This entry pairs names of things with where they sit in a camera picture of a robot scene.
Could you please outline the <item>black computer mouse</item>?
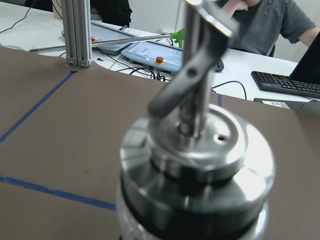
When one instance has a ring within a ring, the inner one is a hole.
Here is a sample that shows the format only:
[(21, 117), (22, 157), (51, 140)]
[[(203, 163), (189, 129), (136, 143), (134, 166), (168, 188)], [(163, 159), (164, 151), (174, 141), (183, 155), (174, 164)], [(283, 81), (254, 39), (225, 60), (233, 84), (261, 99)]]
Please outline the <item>black computer mouse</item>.
[(214, 72), (221, 73), (224, 70), (224, 68), (225, 68), (225, 65), (223, 63), (223, 60), (220, 58), (215, 64)]

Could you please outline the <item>glass sauce bottle metal spout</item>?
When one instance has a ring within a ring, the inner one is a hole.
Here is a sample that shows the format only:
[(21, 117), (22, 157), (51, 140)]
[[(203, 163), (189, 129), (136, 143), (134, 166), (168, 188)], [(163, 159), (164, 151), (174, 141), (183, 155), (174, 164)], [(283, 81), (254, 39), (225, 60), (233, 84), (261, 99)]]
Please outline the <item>glass sauce bottle metal spout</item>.
[(275, 160), (265, 137), (210, 103), (212, 68), (238, 24), (186, 2), (183, 64), (126, 132), (116, 208), (123, 240), (261, 240)]

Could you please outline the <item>teach pendant with red button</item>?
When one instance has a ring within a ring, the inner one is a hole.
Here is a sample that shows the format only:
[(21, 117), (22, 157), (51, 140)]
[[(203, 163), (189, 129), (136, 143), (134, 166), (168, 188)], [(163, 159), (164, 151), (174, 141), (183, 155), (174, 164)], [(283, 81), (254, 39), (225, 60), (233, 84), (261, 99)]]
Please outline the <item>teach pendant with red button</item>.
[(121, 51), (121, 56), (130, 63), (170, 75), (175, 75), (183, 64), (182, 48), (155, 41), (133, 43)]

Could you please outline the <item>aluminium frame post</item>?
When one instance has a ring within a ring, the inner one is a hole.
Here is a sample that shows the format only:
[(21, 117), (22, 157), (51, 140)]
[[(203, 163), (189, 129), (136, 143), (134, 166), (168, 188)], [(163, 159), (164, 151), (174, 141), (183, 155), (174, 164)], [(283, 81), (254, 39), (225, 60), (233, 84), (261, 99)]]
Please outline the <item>aluminium frame post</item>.
[(88, 68), (92, 62), (90, 1), (62, 0), (61, 10), (66, 62)]

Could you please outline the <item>black laptop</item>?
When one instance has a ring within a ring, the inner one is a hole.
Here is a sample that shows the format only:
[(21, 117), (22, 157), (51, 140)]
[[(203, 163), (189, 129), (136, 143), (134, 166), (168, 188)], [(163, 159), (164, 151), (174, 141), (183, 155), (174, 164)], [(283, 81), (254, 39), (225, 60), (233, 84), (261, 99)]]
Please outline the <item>black laptop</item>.
[(307, 84), (320, 84), (320, 34), (309, 46), (289, 79)]

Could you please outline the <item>black keyboard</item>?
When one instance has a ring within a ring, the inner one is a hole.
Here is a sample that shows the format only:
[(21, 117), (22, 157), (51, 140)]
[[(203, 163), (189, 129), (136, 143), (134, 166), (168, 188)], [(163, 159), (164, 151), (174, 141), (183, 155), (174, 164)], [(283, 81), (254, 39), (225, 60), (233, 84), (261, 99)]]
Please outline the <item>black keyboard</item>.
[(251, 77), (261, 91), (320, 98), (320, 85), (290, 80), (288, 76), (252, 71)]

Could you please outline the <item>metal reach grabber stick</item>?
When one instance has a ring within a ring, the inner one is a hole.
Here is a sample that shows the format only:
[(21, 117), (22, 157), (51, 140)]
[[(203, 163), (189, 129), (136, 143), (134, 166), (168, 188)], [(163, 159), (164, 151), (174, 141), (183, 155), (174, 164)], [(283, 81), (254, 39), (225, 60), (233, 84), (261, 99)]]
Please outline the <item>metal reach grabber stick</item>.
[[(182, 28), (177, 32), (171, 32), (169, 34), (96, 41), (91, 44), (91, 47), (94, 48), (94, 47), (112, 46), (112, 45), (119, 45), (119, 44), (132, 44), (132, 43), (139, 43), (139, 42), (171, 39), (175, 43), (177, 43), (181, 48), (184, 40), (184, 32), (185, 32), (185, 29)], [(67, 48), (65, 45), (59, 45), (59, 46), (50, 46), (50, 47), (43, 47), (43, 48), (33, 48), (33, 49), (30, 49), (29, 52), (39, 54), (39, 53), (49, 53), (49, 52), (58, 52), (58, 51), (66, 51), (66, 50)]]

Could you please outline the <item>person in grey shirt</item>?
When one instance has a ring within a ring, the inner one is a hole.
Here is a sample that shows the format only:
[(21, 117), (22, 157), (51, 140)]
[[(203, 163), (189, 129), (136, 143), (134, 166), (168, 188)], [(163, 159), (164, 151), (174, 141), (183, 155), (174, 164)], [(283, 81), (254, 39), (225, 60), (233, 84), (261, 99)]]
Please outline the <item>person in grey shirt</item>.
[(320, 29), (293, 0), (217, 0), (216, 5), (239, 23), (231, 48), (272, 57), (279, 36), (310, 47)]

